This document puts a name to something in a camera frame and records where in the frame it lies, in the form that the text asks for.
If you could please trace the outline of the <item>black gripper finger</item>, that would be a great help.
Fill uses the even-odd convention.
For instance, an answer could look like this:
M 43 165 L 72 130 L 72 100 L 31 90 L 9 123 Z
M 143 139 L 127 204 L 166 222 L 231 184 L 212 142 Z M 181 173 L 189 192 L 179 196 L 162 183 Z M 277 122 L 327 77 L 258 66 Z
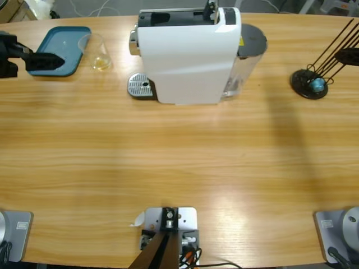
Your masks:
M 359 66 L 358 57 L 339 57 L 336 60 L 346 66 Z
M 336 52 L 336 58 L 358 58 L 358 50 L 359 48 L 351 47 L 351 48 L 343 48 Z

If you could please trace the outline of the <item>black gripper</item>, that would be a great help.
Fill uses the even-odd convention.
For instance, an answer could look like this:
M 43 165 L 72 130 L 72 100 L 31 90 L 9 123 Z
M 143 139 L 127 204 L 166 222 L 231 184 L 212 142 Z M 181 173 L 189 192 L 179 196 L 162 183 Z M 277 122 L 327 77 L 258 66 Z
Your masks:
M 27 58 L 27 71 L 51 71 L 62 67 L 65 60 L 53 53 L 33 53 L 17 41 L 17 36 L 1 31 L 1 78 L 17 77 L 18 66 L 10 58 Z

